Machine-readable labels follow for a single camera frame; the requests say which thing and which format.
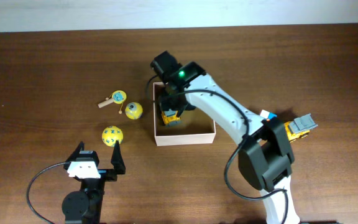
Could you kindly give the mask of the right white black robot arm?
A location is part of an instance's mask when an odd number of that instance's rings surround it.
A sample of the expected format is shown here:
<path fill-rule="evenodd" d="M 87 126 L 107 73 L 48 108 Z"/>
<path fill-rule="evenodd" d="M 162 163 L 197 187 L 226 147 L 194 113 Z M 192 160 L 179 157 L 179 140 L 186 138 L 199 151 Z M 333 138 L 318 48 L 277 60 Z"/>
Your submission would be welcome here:
<path fill-rule="evenodd" d="M 240 198 L 229 182 L 228 171 L 238 160 L 241 175 L 264 203 L 267 223 L 299 223 L 290 191 L 295 157 L 284 123 L 277 117 L 267 119 L 248 110 L 228 95 L 212 76 L 196 62 L 182 65 L 164 51 L 156 56 L 152 70 L 164 84 L 158 103 L 182 113 L 199 109 L 228 133 L 236 144 L 224 168 L 224 181 Z"/>

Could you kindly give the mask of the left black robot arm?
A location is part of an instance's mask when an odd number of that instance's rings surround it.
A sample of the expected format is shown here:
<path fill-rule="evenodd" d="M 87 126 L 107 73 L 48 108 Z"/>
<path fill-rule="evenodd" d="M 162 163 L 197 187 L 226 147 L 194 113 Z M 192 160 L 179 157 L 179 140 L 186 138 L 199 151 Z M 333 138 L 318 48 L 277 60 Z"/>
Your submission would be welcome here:
<path fill-rule="evenodd" d="M 114 143 L 111 157 L 112 169 L 100 169 L 96 151 L 86 151 L 85 144 L 79 143 L 63 168 L 68 175 L 80 182 L 80 190 L 69 193 L 62 202 L 65 223 L 99 223 L 107 182 L 117 181 L 119 175 L 126 173 L 121 155 L 120 143 Z"/>

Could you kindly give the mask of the yellow grey toy dump truck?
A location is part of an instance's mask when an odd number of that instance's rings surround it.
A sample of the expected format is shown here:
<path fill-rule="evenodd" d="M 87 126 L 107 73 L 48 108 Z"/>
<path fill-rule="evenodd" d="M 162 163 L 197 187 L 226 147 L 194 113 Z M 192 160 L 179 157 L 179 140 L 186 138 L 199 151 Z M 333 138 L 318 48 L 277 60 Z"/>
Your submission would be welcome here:
<path fill-rule="evenodd" d="M 289 142 L 307 137 L 312 129 L 318 127 L 312 119 L 311 113 L 288 121 L 284 126 Z"/>

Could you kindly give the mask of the colourful two-by-two puzzle cube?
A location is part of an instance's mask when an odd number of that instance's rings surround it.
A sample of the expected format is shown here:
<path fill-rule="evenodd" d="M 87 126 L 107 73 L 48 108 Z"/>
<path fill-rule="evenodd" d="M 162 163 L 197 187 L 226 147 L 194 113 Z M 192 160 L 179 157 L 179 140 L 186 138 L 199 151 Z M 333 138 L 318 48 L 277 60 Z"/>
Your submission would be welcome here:
<path fill-rule="evenodd" d="M 277 117 L 276 114 L 271 113 L 271 112 L 266 111 L 266 110 L 262 110 L 262 111 L 260 112 L 260 116 L 263 117 L 263 119 L 266 119 L 267 121 L 270 121 L 271 119 Z"/>

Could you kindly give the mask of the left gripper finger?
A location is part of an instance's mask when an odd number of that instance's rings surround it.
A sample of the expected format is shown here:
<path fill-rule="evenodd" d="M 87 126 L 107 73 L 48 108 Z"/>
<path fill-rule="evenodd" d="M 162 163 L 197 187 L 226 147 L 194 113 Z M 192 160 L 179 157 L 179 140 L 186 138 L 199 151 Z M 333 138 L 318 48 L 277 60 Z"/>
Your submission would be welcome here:
<path fill-rule="evenodd" d="M 76 147 L 76 149 L 71 153 L 71 155 L 68 157 L 68 159 L 65 161 L 65 164 L 63 165 L 63 168 L 65 170 L 69 168 L 71 162 L 76 161 L 76 158 L 79 156 L 80 152 L 84 150 L 84 146 L 84 142 L 81 141 Z"/>
<path fill-rule="evenodd" d="M 116 174 L 126 173 L 126 166 L 121 155 L 121 148 L 118 140 L 114 143 L 114 149 L 111 157 L 111 164 L 113 165 L 113 169 L 116 172 Z"/>

